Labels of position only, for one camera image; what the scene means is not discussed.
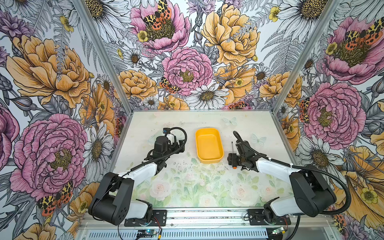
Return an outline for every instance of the yellow bin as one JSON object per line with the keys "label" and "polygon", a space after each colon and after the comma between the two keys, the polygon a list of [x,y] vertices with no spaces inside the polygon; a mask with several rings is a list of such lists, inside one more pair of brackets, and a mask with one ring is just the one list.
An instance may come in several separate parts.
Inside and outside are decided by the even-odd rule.
{"label": "yellow bin", "polygon": [[220,133],[215,128],[196,131],[197,156],[202,163],[217,163],[224,157]]}

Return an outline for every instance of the floral wall panel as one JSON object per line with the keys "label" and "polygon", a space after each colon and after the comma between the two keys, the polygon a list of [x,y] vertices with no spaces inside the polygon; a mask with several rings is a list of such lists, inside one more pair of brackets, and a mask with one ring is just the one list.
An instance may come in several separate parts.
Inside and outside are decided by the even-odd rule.
{"label": "floral wall panel", "polygon": [[74,239],[127,120],[70,8],[0,1],[4,239]]}
{"label": "floral wall panel", "polygon": [[[299,102],[286,99],[277,112],[297,161],[348,185],[352,204],[334,217],[344,239],[384,238],[383,4],[339,5],[345,17],[330,22],[300,73]],[[326,179],[337,209],[344,190]]]}
{"label": "floral wall panel", "polygon": [[[327,0],[85,3],[134,109],[265,109]],[[67,8],[66,17],[77,15]],[[332,21],[344,15],[338,11]],[[83,29],[74,18],[69,24]],[[291,106],[300,88],[298,79],[287,97]]]}

